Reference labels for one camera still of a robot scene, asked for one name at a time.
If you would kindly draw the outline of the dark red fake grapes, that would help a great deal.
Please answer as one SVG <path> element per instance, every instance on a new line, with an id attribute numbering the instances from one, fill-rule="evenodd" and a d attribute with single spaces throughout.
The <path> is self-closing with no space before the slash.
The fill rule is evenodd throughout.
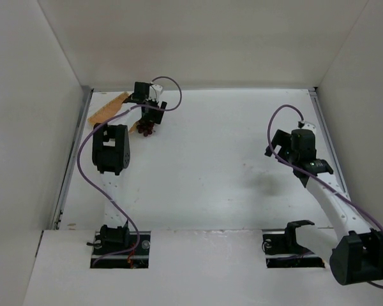
<path id="1" fill-rule="evenodd" d="M 154 133 L 154 122 L 139 122 L 137 124 L 137 133 L 142 134 L 144 137 L 151 136 Z"/>

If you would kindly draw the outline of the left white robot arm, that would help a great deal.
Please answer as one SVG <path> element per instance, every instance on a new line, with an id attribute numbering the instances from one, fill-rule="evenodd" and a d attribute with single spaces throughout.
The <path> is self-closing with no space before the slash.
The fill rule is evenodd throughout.
<path id="1" fill-rule="evenodd" d="M 145 137 L 153 134 L 167 108 L 161 101 L 163 87 L 154 83 L 135 82 L 131 94 L 124 92 L 88 119 L 92 135 L 92 162 L 101 175 L 108 203 L 105 205 L 104 225 L 95 237 L 95 254 L 115 254 L 132 249 L 137 234 L 130 231 L 129 219 L 122 213 L 116 196 L 116 183 L 123 177 L 131 160 L 130 133 Z"/>

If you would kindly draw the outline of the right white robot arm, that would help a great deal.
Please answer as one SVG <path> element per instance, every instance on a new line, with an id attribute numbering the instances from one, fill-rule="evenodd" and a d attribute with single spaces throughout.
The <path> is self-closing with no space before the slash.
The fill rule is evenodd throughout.
<path id="1" fill-rule="evenodd" d="M 309 129 L 291 133 L 277 130 L 268 136 L 265 155 L 292 168 L 303 187 L 317 200 L 336 237 L 319 230 L 310 220 L 290 221 L 280 235 L 277 253 L 312 252 L 327 261 L 342 286 L 368 283 L 383 289 L 383 229 L 371 225 L 339 188 L 334 171 L 317 158 L 315 134 Z"/>

